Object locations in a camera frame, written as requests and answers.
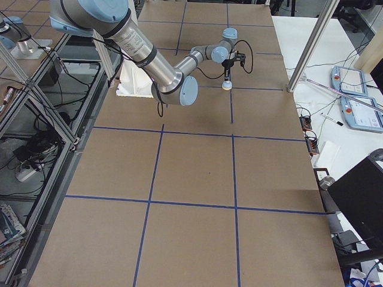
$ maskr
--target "power strip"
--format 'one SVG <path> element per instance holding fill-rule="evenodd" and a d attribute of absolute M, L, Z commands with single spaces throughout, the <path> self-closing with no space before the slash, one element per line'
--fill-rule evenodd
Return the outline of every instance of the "power strip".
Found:
<path fill-rule="evenodd" d="M 16 172 L 16 179 L 20 182 L 26 181 L 35 173 L 40 172 L 43 167 L 44 164 L 36 164 L 35 169 L 32 166 L 22 167 L 19 172 Z"/>

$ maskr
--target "office chair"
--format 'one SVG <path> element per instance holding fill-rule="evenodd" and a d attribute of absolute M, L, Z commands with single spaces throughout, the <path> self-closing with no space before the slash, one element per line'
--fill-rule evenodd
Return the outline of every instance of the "office chair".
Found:
<path fill-rule="evenodd" d="M 352 30 L 354 33 L 358 32 L 359 26 L 355 22 L 357 15 L 347 12 L 347 8 L 357 8 L 361 10 L 368 10 L 376 5 L 376 0 L 340 0 L 335 9 L 333 17 L 346 20 L 355 28 Z"/>

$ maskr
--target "blue and white device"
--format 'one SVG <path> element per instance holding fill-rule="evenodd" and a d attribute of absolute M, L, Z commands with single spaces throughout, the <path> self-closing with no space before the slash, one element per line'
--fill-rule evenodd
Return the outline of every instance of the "blue and white device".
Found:
<path fill-rule="evenodd" d="M 366 79 L 362 70 L 334 66 L 331 71 L 331 82 L 334 89 L 342 93 L 368 97 Z"/>
<path fill-rule="evenodd" d="M 355 98 L 370 105 L 378 106 L 372 97 L 360 96 Z M 341 97 L 341 105 L 345 121 L 350 129 L 383 133 L 383 115 L 381 112 L 345 97 Z"/>

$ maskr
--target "white table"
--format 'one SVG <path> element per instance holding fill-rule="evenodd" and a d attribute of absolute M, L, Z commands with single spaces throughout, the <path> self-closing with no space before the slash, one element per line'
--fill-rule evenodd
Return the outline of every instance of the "white table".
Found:
<path fill-rule="evenodd" d="M 281 46 L 282 55 L 284 56 L 285 66 L 287 69 L 294 68 L 307 43 L 316 19 L 273 16 L 273 22 Z M 338 20 L 331 19 L 308 66 L 336 63 L 345 60 L 352 51 L 354 51 L 354 46 L 347 37 L 341 24 Z M 345 67 L 353 67 L 353 63 L 356 62 L 357 58 L 358 56 L 350 58 L 350 60 L 346 62 Z M 305 74 L 307 78 L 331 87 L 330 71 L 333 66 L 334 65 L 325 65 L 307 68 Z M 288 70 L 288 74 L 291 75 L 292 71 L 293 70 Z M 366 81 L 371 79 L 370 75 L 366 75 Z M 368 85 L 375 86 L 375 83 L 372 81 L 368 83 Z M 378 103 L 383 104 L 383 95 L 378 89 L 368 88 L 368 93 L 369 96 L 374 97 Z M 336 97 L 336 94 L 323 90 L 308 82 L 300 82 L 294 91 L 295 102 L 307 108 L 312 113 L 325 107 Z M 330 106 L 322 112 L 326 114 L 329 109 Z M 336 120 L 343 123 L 345 122 L 342 117 L 339 100 L 335 102 L 329 115 Z M 320 128 L 323 122 L 324 117 L 320 115 L 320 112 L 312 116 L 312 128 L 317 135 L 320 134 Z M 347 124 L 341 127 L 329 120 L 323 124 L 319 142 L 320 151 L 325 141 L 331 141 L 341 147 L 332 166 L 323 166 L 328 168 L 330 175 L 336 180 L 352 169 L 372 151 L 377 148 L 383 148 L 383 134 L 352 130 Z M 342 214 L 339 214 L 338 217 L 344 230 L 352 230 L 357 237 L 361 239 Z M 379 274 L 379 277 L 381 282 L 383 282 L 383 275 Z"/>

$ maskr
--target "white tabletop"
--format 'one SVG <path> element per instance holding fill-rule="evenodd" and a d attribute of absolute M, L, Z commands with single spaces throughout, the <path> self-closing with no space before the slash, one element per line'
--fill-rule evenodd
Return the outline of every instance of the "white tabletop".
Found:
<path fill-rule="evenodd" d="M 273 17 L 279 44 L 286 68 L 294 68 L 315 25 L 316 19 L 301 17 Z M 354 51 L 354 46 L 347 37 L 341 24 L 336 19 L 331 19 L 324 35 L 320 39 L 308 64 L 317 65 L 323 63 L 336 63 L 345 60 Z M 345 67 L 350 67 L 355 63 L 358 56 L 352 57 L 346 62 Z M 307 68 L 305 74 L 307 78 L 331 87 L 330 71 L 334 65 L 315 66 Z M 370 75 L 366 75 L 366 81 L 371 80 Z M 368 88 L 369 96 L 374 97 L 378 103 L 383 104 L 383 96 L 379 90 Z M 308 108 L 312 113 L 325 107 L 336 98 L 336 95 L 313 86 L 307 82 L 301 82 L 294 91 L 295 102 Z M 330 106 L 322 112 L 327 113 Z M 329 114 L 332 118 L 344 122 L 341 113 L 341 106 L 337 100 Z M 313 131 L 319 136 L 324 117 L 320 112 L 312 116 Z M 323 143 L 331 141 L 341 148 L 332 166 L 327 167 L 330 175 L 336 180 L 353 168 L 359 161 L 377 148 L 383 148 L 383 134 L 351 130 L 346 124 L 339 126 L 329 120 L 325 121 L 319 141 L 321 151 Z"/>

